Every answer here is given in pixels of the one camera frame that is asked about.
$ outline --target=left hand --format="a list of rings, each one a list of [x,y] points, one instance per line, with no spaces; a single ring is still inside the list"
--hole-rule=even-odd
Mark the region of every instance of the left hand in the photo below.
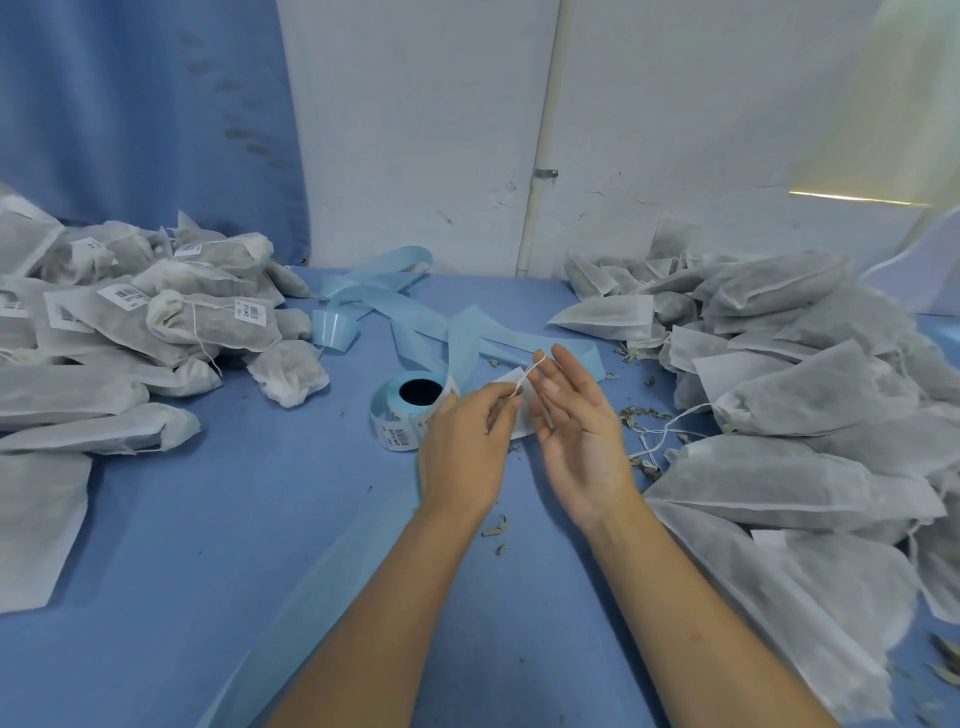
[[[511,397],[515,389],[510,382],[495,382],[462,400],[453,395],[430,418],[417,458],[424,511],[443,511],[478,525],[486,518],[500,493],[510,435],[523,404],[520,396]]]

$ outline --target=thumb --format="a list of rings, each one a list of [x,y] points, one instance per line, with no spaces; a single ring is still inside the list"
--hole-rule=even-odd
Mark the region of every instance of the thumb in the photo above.
[[[490,436],[504,447],[510,444],[510,435],[514,431],[516,415],[523,406],[523,397],[516,395],[507,399],[496,415],[496,421],[490,428]]]

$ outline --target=white wall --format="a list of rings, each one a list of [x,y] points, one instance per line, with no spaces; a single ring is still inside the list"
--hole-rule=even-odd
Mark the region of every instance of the white wall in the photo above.
[[[558,0],[277,0],[315,266],[512,275]]]
[[[564,0],[572,15],[530,274],[564,251],[645,252],[660,218],[716,251],[811,247],[865,267],[917,211],[787,194],[880,0]]]

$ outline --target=pile of tea bags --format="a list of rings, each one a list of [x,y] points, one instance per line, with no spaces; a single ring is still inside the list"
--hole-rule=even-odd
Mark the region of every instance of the pile of tea bags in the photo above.
[[[312,293],[273,252],[182,213],[170,232],[68,228],[0,183],[0,613],[49,600],[84,520],[90,454],[164,451],[200,431],[151,394],[220,387],[217,357],[284,407],[326,386],[300,340],[309,317],[275,311]]]
[[[655,241],[565,269],[580,302],[552,323],[658,359],[723,433],[664,463],[639,428],[635,462],[665,468],[648,503],[838,719],[892,717],[886,653],[918,595],[960,623],[960,372],[835,253]]]

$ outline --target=blue curtain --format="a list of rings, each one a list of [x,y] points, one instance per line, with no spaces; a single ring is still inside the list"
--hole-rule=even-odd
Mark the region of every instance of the blue curtain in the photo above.
[[[308,257],[275,0],[8,0],[0,179],[70,224],[258,231]]]

